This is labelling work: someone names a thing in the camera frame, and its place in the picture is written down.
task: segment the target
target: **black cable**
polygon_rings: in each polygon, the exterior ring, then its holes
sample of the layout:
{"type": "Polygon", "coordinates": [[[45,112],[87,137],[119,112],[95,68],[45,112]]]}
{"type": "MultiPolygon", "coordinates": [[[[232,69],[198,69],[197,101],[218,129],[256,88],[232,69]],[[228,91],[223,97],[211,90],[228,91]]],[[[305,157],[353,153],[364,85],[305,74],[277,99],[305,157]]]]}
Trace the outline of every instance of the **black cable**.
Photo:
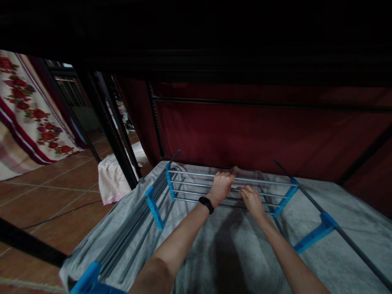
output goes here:
{"type": "Polygon", "coordinates": [[[59,216],[55,216],[55,217],[50,218],[50,219],[47,219],[47,220],[45,220],[45,221],[43,221],[43,222],[36,223],[36,224],[31,225],[31,226],[28,226],[28,227],[24,227],[24,228],[22,228],[22,229],[29,229],[29,228],[31,228],[31,227],[35,227],[35,226],[41,225],[41,224],[43,224],[43,223],[47,223],[48,221],[52,221],[52,220],[54,220],[54,219],[56,219],[56,218],[59,218],[59,217],[61,217],[61,216],[66,215],[66,214],[68,214],[68,213],[70,213],[70,212],[74,212],[75,210],[78,210],[78,209],[80,209],[80,208],[82,208],[82,207],[84,207],[84,206],[88,206],[88,205],[91,205],[91,204],[94,204],[94,203],[98,203],[98,202],[101,202],[101,200],[94,201],[94,202],[91,202],[91,203],[88,203],[88,204],[84,204],[84,205],[79,206],[79,207],[77,207],[77,208],[75,208],[75,209],[73,209],[73,210],[70,210],[70,211],[65,212],[65,213],[63,213],[63,214],[60,214],[59,216]]]}

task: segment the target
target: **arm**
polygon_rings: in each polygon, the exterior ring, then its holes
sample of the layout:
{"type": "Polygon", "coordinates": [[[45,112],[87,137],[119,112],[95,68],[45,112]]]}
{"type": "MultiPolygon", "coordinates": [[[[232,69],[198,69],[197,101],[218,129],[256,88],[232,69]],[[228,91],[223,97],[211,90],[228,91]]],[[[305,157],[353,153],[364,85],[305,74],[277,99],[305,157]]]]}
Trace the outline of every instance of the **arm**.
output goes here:
{"type": "MultiPolygon", "coordinates": [[[[211,191],[207,194],[214,208],[230,192],[234,175],[217,172],[211,191]]],[[[169,293],[209,210],[198,204],[175,228],[142,268],[129,293],[169,293]]]]}
{"type": "Polygon", "coordinates": [[[239,188],[246,207],[267,237],[294,293],[329,293],[317,276],[308,268],[293,247],[280,234],[266,215],[256,189],[246,185],[239,188]]]}

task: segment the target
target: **forearm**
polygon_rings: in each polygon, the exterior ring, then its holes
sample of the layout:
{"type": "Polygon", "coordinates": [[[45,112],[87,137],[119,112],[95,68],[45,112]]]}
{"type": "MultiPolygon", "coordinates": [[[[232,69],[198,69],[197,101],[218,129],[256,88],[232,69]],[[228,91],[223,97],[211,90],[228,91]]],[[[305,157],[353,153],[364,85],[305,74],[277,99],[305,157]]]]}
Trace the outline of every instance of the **forearm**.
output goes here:
{"type": "Polygon", "coordinates": [[[159,258],[167,264],[173,277],[177,275],[208,216],[209,210],[199,203],[153,254],[153,257],[159,258]]]}
{"type": "Polygon", "coordinates": [[[129,293],[169,293],[208,216],[209,210],[199,203],[147,261],[129,293]]]}
{"type": "Polygon", "coordinates": [[[329,293],[328,289],[303,262],[267,215],[259,217],[256,221],[271,244],[294,293],[329,293]]]}

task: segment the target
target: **terracotta tile floor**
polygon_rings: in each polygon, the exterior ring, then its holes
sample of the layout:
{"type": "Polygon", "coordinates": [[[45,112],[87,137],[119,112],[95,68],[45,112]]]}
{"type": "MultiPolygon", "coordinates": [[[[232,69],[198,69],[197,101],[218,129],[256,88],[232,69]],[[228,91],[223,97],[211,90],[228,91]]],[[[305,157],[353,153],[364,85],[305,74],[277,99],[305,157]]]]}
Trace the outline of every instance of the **terracotta tile floor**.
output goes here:
{"type": "MultiPolygon", "coordinates": [[[[89,134],[101,159],[112,154],[106,137],[89,134]]],[[[139,141],[130,133],[131,144],[139,141]]],[[[24,228],[74,208],[100,200],[97,162],[86,150],[54,164],[0,182],[0,217],[24,228]]],[[[146,176],[152,167],[142,168],[146,176]]],[[[26,229],[65,254],[72,250],[112,209],[94,203],[55,220],[26,229]]],[[[0,243],[0,293],[65,293],[59,269],[0,243]]]]}

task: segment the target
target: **striped fabric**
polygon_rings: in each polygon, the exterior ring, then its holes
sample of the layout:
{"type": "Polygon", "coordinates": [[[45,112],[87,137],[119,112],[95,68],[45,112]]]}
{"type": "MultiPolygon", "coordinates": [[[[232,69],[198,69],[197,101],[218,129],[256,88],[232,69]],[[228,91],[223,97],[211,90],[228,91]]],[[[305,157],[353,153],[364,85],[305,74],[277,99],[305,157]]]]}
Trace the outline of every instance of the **striped fabric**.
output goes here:
{"type": "Polygon", "coordinates": [[[0,50],[0,180],[80,149],[28,57],[0,50]]]}
{"type": "MultiPolygon", "coordinates": [[[[139,180],[135,167],[132,166],[132,169],[139,180]]],[[[98,164],[98,184],[103,205],[117,202],[131,191],[114,154],[106,156],[98,164]]]]}

